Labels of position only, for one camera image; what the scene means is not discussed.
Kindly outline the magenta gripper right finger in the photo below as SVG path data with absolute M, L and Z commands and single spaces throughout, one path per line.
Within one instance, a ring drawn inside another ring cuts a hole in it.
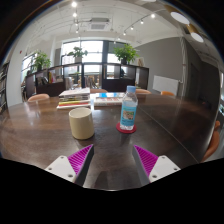
M 135 145 L 132 154 L 142 183 L 152 183 L 180 170 L 167 156 L 157 156 L 140 146 Z

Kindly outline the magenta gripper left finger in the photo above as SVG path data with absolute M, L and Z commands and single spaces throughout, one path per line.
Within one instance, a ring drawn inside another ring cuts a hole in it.
M 82 186 L 85 182 L 93 155 L 94 146 L 88 145 L 70 156 L 59 156 L 45 170 Z

